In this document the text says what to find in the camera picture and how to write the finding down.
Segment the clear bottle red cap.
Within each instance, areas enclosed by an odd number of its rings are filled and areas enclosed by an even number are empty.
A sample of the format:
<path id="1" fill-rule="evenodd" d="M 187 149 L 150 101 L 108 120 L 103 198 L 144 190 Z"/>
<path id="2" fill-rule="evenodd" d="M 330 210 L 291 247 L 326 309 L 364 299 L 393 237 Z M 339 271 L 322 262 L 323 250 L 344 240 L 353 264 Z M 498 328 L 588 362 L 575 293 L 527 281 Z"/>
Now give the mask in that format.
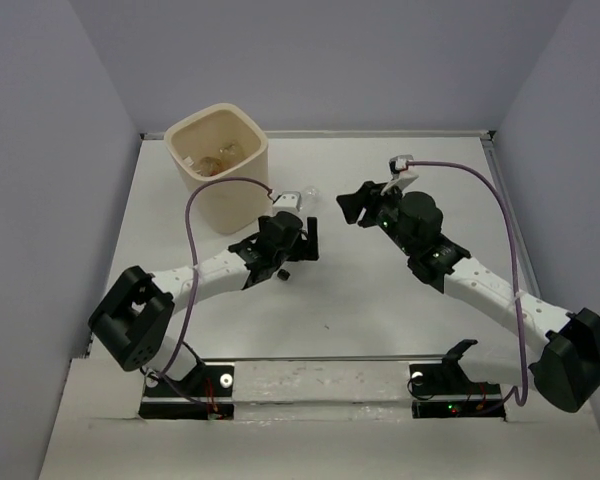
<path id="1" fill-rule="evenodd" d="M 233 168 L 245 159 L 242 146 L 238 143 L 227 143 L 221 146 L 214 155 L 184 159 L 185 165 L 194 173 L 203 177 L 213 177 Z"/>

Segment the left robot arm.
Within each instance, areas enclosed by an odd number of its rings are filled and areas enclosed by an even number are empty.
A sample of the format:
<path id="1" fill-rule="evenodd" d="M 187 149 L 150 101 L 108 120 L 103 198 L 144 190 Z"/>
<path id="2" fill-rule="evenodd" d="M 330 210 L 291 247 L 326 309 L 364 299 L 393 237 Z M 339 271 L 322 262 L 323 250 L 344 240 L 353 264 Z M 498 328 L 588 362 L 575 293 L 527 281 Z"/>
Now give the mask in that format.
<path id="1" fill-rule="evenodd" d="M 319 259 L 318 220 L 290 212 L 258 219 L 258 231 L 194 266 L 149 273 L 132 266 L 88 319 L 92 334 L 125 372 L 153 373 L 187 398 L 206 382 L 195 351 L 167 334 L 174 315 L 204 300 L 253 288 L 289 262 Z"/>

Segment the clear unlabelled plastic bottle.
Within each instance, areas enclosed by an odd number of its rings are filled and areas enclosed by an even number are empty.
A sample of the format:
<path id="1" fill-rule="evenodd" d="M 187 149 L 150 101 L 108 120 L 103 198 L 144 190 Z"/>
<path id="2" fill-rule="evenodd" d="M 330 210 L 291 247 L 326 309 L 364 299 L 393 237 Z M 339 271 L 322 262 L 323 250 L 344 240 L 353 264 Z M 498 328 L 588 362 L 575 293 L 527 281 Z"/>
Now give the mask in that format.
<path id="1" fill-rule="evenodd" d="M 309 185 L 300 192 L 300 210 L 302 212 L 308 213 L 315 209 L 320 201 L 321 192 L 315 186 Z"/>

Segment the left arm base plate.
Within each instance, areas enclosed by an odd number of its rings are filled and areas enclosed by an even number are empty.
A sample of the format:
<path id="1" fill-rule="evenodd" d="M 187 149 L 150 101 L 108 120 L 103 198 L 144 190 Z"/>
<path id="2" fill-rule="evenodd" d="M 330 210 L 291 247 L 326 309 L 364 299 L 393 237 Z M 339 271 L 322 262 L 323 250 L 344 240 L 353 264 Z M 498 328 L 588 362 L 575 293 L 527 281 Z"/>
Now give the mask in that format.
<path id="1" fill-rule="evenodd" d="M 232 420 L 235 365 L 209 362 L 182 381 L 143 370 L 139 416 L 146 420 Z"/>

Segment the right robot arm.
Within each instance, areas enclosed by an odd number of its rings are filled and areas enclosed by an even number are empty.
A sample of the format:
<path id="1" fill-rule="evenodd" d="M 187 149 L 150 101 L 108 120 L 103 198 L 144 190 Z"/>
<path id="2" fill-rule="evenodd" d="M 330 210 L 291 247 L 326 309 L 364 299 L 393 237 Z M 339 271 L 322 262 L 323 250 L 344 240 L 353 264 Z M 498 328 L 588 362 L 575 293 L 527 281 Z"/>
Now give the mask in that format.
<path id="1" fill-rule="evenodd" d="M 575 413 L 600 387 L 600 316 L 547 304 L 494 274 L 443 234 L 443 213 L 430 195 L 366 181 L 336 202 L 347 223 L 379 228 L 421 283 L 516 335 L 521 378 L 551 405 Z"/>

